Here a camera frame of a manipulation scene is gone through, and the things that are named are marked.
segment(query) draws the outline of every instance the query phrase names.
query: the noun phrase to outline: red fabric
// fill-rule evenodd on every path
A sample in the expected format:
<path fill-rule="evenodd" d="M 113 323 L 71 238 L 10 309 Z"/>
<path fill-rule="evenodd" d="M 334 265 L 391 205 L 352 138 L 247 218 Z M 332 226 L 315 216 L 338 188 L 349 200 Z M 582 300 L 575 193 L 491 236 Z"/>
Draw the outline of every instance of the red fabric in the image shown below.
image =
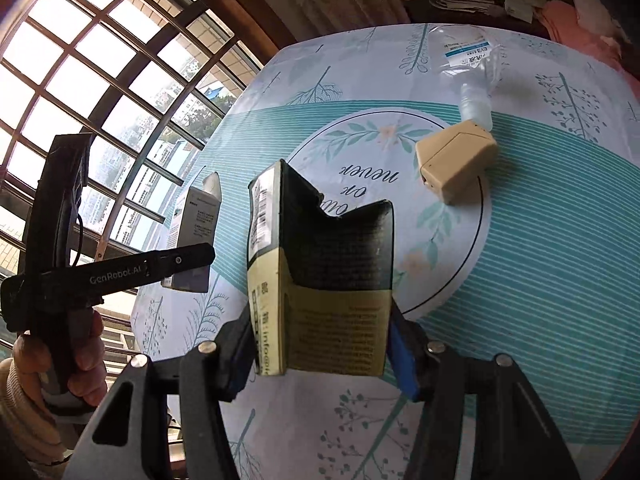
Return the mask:
<path fill-rule="evenodd" d="M 538 11 L 538 19 L 548 30 L 551 40 L 570 46 L 619 72 L 640 100 L 640 82 L 620 65 L 619 45 L 613 38 L 597 36 L 578 25 L 578 13 L 574 6 L 559 0 L 547 2 Z"/>

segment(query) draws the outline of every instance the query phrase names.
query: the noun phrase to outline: silver bolt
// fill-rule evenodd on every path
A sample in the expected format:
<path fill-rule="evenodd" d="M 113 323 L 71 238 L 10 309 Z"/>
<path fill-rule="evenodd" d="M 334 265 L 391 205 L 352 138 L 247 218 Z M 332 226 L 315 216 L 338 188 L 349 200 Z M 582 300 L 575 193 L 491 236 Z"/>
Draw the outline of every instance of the silver bolt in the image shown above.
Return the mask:
<path fill-rule="evenodd" d="M 427 350 L 432 354 L 442 354 L 447 349 L 442 341 L 429 341 L 427 344 Z"/>
<path fill-rule="evenodd" d="M 203 341 L 198 345 L 198 352 L 201 354 L 213 354 L 217 347 L 213 341 Z"/>
<path fill-rule="evenodd" d="M 131 358 L 131 366 L 133 366 L 134 368 L 142 368 L 143 366 L 146 366 L 146 362 L 149 361 L 149 359 L 146 357 L 146 355 L 144 354 L 138 354 L 138 355 L 134 355 Z"/>
<path fill-rule="evenodd" d="M 511 366 L 513 364 L 513 359 L 507 354 L 498 354 L 495 357 L 495 362 L 498 366 Z"/>

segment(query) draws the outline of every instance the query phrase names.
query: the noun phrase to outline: clear plastic bottle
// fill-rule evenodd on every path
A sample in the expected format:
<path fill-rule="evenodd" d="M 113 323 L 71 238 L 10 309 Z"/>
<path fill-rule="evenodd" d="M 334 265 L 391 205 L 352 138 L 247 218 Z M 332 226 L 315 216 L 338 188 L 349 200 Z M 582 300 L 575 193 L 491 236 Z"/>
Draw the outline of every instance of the clear plastic bottle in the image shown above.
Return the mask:
<path fill-rule="evenodd" d="M 431 69 L 460 98 L 460 116 L 488 132 L 494 127 L 489 92 L 500 79 L 500 44 L 474 25 L 440 25 L 427 36 Z"/>

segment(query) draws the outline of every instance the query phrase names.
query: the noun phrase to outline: sleeve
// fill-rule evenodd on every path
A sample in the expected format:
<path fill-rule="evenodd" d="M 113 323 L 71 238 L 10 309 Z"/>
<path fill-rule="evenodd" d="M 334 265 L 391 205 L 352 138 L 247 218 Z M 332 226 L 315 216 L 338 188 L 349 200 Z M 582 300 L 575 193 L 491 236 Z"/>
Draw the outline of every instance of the sleeve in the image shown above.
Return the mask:
<path fill-rule="evenodd" d="M 59 478 L 65 446 L 52 418 L 22 390 L 11 358 L 0 363 L 0 416 L 34 470 L 40 476 Z"/>

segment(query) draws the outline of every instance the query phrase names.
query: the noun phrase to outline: window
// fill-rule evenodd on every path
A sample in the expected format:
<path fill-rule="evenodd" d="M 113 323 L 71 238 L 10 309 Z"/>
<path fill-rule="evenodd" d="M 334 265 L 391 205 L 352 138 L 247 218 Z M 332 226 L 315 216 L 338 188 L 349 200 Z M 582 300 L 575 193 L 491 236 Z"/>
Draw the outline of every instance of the window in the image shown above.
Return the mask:
<path fill-rule="evenodd" d="M 19 190 L 0 208 L 0 274 L 24 250 L 28 206 L 15 198 L 33 199 L 60 134 L 95 134 L 80 262 L 98 239 L 111 254 L 155 248 L 199 151 L 261 67 L 198 0 L 37 1 L 0 63 L 0 193 Z"/>

